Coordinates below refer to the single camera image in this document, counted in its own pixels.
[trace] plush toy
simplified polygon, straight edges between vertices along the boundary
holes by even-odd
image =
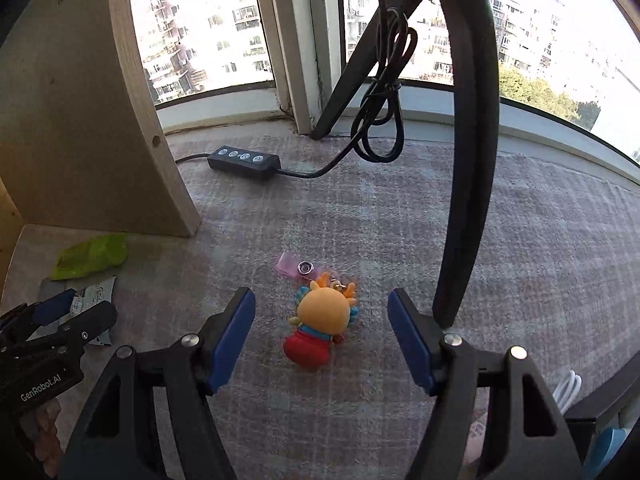
[[[344,286],[325,272],[296,296],[297,316],[289,319],[296,331],[284,340],[284,353],[305,368],[318,368],[329,361],[331,343],[341,343],[344,332],[358,313],[353,305],[355,283]]]

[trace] green tree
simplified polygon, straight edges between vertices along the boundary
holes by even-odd
[[[596,119],[600,115],[600,106],[596,101],[588,103],[578,103],[578,115],[580,117],[575,121],[578,126],[582,126],[585,130],[591,131]]]
[[[544,79],[529,80],[516,68],[498,65],[500,80],[500,95],[513,99],[555,116],[576,122],[580,115],[577,112],[578,103],[562,92],[556,94]]]

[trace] coiled black cable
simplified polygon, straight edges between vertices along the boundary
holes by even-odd
[[[378,70],[372,83],[367,88],[360,110],[351,125],[351,140],[324,168],[313,173],[299,173],[290,170],[278,170],[279,174],[298,178],[318,178],[331,171],[338,162],[353,150],[368,162],[393,162],[402,153],[404,147],[404,124],[402,122],[402,108],[398,92],[400,83],[398,77],[409,63],[418,44],[418,33],[409,27],[406,16],[397,9],[386,8],[386,0],[378,0],[378,30],[376,38],[376,59]],[[377,119],[378,113],[387,101],[386,115]],[[394,145],[385,155],[373,151],[369,143],[369,129],[380,126],[391,119],[396,123],[396,138]]]

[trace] human hand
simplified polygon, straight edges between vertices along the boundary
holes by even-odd
[[[42,462],[44,472],[53,478],[58,472],[62,448],[58,439],[56,419],[62,407],[57,399],[46,402],[36,410],[38,438],[33,443],[36,458]]]

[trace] wooden panel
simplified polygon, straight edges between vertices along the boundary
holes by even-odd
[[[0,177],[24,221],[192,235],[129,0],[31,0],[0,48]]]
[[[0,180],[0,298],[6,272],[24,222]]]

